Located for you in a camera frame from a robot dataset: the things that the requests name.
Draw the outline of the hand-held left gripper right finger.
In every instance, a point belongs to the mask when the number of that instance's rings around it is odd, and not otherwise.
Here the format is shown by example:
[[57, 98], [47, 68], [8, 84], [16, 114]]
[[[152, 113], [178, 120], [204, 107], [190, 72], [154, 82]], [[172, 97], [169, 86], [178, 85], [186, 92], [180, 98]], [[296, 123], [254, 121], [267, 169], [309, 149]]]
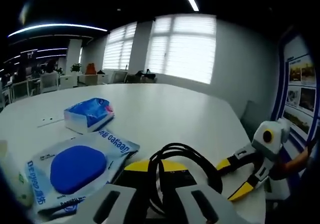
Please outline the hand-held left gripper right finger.
[[161, 160], [162, 210], [169, 223], [241, 223], [233, 205], [208, 184], [198, 184], [178, 162]]

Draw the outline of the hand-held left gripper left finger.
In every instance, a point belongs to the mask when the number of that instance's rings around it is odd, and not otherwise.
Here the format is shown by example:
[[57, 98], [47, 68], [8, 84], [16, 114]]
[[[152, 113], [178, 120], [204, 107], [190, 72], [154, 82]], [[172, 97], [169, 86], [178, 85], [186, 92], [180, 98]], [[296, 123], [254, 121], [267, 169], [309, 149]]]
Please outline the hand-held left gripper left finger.
[[93, 217], [95, 223], [146, 222], [151, 192], [148, 167], [148, 160], [133, 162], [107, 185], [106, 197]]

